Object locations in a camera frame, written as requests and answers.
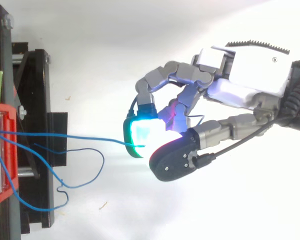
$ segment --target black metal frame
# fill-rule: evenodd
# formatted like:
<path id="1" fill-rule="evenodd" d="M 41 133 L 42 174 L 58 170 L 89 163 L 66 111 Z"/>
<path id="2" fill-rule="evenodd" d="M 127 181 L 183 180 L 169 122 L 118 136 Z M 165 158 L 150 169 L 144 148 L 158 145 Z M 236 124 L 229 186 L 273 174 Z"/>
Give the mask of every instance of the black metal frame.
<path id="1" fill-rule="evenodd" d="M 1 102 L 27 110 L 23 120 L 18 118 L 19 132 L 67 133 L 68 113 L 52 113 L 50 109 L 49 65 L 43 49 L 28 51 L 27 43 L 12 43 L 10 30 L 2 24 L 8 14 L 0 5 L 0 71 L 3 71 Z M 23 54 L 21 64 L 12 64 L 12 54 Z M 66 138 L 18 137 L 21 144 L 33 148 L 37 143 L 54 151 L 67 148 Z M 36 149 L 52 167 L 66 166 L 67 156 L 53 155 Z M 54 206 L 53 176 L 31 153 L 18 149 L 18 166 L 31 167 L 34 177 L 19 178 L 19 195 L 38 208 Z M 30 223 L 50 228 L 54 212 L 37 212 L 24 207 L 12 195 L 0 204 L 0 240 L 20 240 L 30 232 Z"/>
<path id="2" fill-rule="evenodd" d="M 12 49 L 18 48 L 18 43 L 12 44 Z M 48 54 L 42 50 L 22 52 L 23 59 L 20 65 L 13 65 L 19 100 L 27 110 L 23 120 L 18 121 L 18 132 L 30 133 L 62 133 L 67 134 L 68 114 L 66 112 L 52 113 L 50 109 L 50 83 Z M 67 149 L 66 138 L 51 137 L 22 137 L 17 141 L 29 145 L 40 144 L 54 151 Z M 66 154 L 54 155 L 44 149 L 36 149 L 52 167 L 66 166 Z M 18 151 L 18 165 L 30 166 L 34 177 L 19 178 L 19 194 L 28 203 L 43 209 L 54 206 L 53 175 L 47 167 L 31 153 L 20 149 Z M 21 233 L 30 232 L 29 224 L 41 223 L 42 228 L 50 228 L 55 221 L 54 212 L 37 212 L 23 205 L 20 206 Z"/>

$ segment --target white surface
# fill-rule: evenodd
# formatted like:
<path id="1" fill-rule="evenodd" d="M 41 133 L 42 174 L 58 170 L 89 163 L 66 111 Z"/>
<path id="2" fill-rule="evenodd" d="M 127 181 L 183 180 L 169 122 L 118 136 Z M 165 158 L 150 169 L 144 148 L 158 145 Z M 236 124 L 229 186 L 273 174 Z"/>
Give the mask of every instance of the white surface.
<path id="1" fill-rule="evenodd" d="M 260 93 L 260 91 L 236 85 L 230 82 L 228 79 L 219 78 L 214 81 L 208 88 L 209 97 L 216 99 L 224 104 L 249 108 L 249 102 L 252 100 L 254 95 Z"/>
<path id="2" fill-rule="evenodd" d="M 292 64 L 290 55 L 257 46 L 229 49 L 235 52 L 230 82 L 283 97 Z"/>
<path id="3" fill-rule="evenodd" d="M 14 16 L 13 39 L 52 56 L 51 106 L 69 112 L 70 134 L 122 140 L 136 81 L 170 60 L 190 63 L 204 47 L 254 39 L 300 59 L 300 0 L 0 3 Z M 158 109 L 179 91 L 166 86 L 155 93 Z M 207 121 L 245 112 L 200 100 L 191 114 Z M 68 149 L 78 147 L 101 150 L 104 171 L 95 183 L 68 191 L 70 202 L 55 212 L 51 229 L 34 224 L 22 240 L 300 240 L 300 132 L 274 127 L 173 182 L 158 181 L 120 145 L 68 141 Z M 94 152 L 76 152 L 56 171 L 74 185 L 100 166 Z M 54 198 L 56 205 L 65 201 Z"/>
<path id="4" fill-rule="evenodd" d="M 206 47 L 200 51 L 196 64 L 219 69 L 224 55 L 223 51 Z"/>

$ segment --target red plastic holder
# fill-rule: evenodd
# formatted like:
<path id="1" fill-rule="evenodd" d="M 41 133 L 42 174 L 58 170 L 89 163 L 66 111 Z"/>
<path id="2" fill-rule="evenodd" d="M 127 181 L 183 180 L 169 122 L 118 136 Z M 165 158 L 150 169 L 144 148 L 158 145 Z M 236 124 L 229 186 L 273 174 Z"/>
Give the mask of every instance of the red plastic holder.
<path id="1" fill-rule="evenodd" d="M 16 109 L 10 105 L 0 104 L 0 130 L 16 132 L 17 130 Z M 2 134 L 3 137 L 17 142 L 17 136 L 12 134 Z M 0 139 L 0 156 L 11 176 L 15 189 L 19 188 L 18 182 L 18 159 L 17 146 Z M 6 173 L 0 164 L 0 203 L 13 194 L 13 190 L 8 181 Z"/>

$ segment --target coiled cable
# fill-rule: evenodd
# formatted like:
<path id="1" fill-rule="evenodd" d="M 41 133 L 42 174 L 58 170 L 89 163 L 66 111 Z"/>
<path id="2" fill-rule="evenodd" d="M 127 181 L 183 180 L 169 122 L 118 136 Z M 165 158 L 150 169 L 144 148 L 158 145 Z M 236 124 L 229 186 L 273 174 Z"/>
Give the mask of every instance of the coiled cable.
<path id="1" fill-rule="evenodd" d="M 283 102 L 282 113 L 291 117 L 296 117 L 300 111 L 300 81 L 292 89 L 286 100 Z"/>

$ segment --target green light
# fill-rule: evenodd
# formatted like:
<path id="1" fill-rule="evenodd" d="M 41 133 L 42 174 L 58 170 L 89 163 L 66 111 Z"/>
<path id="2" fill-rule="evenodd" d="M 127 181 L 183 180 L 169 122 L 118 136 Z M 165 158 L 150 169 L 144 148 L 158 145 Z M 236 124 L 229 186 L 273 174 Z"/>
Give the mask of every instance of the green light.
<path id="1" fill-rule="evenodd" d="M 135 147 L 134 151 L 145 158 L 149 165 L 149 158 L 161 146 L 180 138 L 182 135 L 176 131 L 166 131 L 166 124 L 161 119 L 142 119 L 131 123 L 131 139 Z"/>
<path id="2" fill-rule="evenodd" d="M 147 145 L 151 136 L 159 136 L 166 131 L 166 124 L 163 120 L 154 119 L 141 119 L 135 120 L 131 123 L 131 139 L 134 145 L 145 145 L 145 147 L 135 147 L 134 151 L 141 157 L 147 154 Z"/>

